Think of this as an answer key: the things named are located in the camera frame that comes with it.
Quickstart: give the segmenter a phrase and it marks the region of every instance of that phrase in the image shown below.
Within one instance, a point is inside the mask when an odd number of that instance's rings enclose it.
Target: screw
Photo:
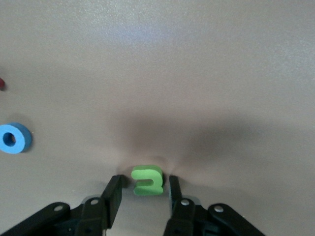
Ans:
[[[215,206],[215,211],[221,213],[224,210],[223,210],[223,208],[221,206],[217,205],[217,206]]]
[[[188,206],[188,205],[189,205],[189,201],[188,201],[187,199],[182,199],[182,200],[181,200],[181,204],[182,204],[183,206]]]
[[[59,205],[54,208],[54,211],[60,211],[63,209],[63,206]]]

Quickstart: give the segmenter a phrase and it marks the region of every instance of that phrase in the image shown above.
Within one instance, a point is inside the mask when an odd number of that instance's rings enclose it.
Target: number 2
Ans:
[[[131,172],[131,177],[139,180],[133,190],[138,196],[152,196],[163,193],[163,172],[155,165],[136,166]]]

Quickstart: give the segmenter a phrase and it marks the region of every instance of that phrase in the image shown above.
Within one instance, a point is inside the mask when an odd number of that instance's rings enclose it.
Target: white screw head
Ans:
[[[182,200],[181,200],[181,204],[182,204],[183,206],[188,206],[188,205],[189,205],[189,201],[188,201],[187,199],[182,199]]]
[[[217,205],[217,206],[215,206],[215,211],[222,213],[222,212],[224,212],[224,209],[221,206]]]

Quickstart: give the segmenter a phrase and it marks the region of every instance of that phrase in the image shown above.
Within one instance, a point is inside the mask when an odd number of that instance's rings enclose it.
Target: blue ring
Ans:
[[[32,143],[30,131],[20,123],[0,125],[0,150],[10,154],[26,151]]]

